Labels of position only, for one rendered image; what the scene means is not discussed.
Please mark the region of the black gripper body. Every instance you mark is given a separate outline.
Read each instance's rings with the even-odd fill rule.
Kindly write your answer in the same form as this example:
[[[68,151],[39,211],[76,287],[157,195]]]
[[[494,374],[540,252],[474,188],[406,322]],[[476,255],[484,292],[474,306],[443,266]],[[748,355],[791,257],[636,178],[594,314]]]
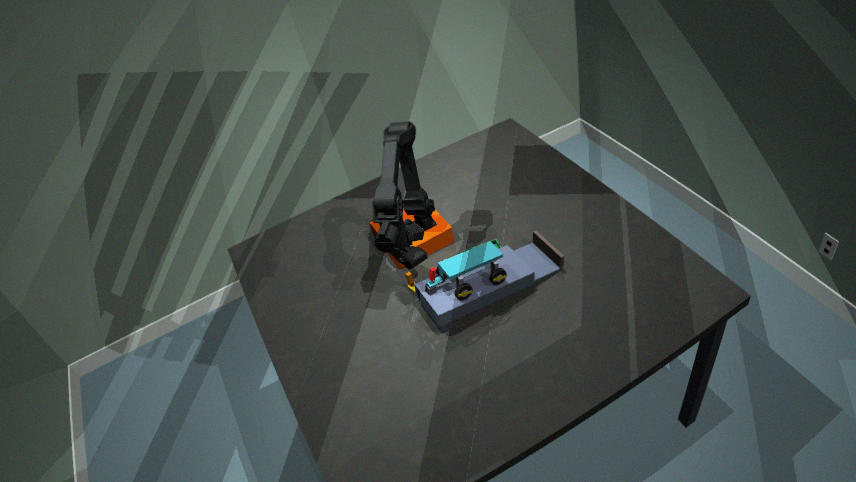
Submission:
[[[396,241],[395,247],[393,250],[396,252],[400,252],[403,255],[403,261],[410,268],[414,268],[419,265],[421,262],[427,259],[427,253],[420,247],[409,246],[407,241],[407,233],[409,229],[407,227],[404,228],[402,232],[399,233],[398,239]]]

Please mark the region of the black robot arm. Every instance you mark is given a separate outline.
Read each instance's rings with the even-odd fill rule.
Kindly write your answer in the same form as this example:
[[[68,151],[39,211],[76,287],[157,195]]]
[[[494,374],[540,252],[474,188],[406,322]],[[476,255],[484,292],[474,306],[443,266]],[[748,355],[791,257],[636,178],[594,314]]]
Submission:
[[[411,122],[391,123],[384,134],[381,181],[372,200],[373,223],[380,225],[374,245],[382,252],[391,252],[405,227],[409,229],[407,241],[411,246],[412,242],[423,240],[424,231],[437,223],[431,217],[435,211],[434,200],[428,199],[419,182],[412,149],[415,126]],[[397,186],[399,162],[406,188],[403,200]],[[415,221],[404,221],[403,209],[407,215],[413,215]],[[384,213],[378,215],[378,212]]]

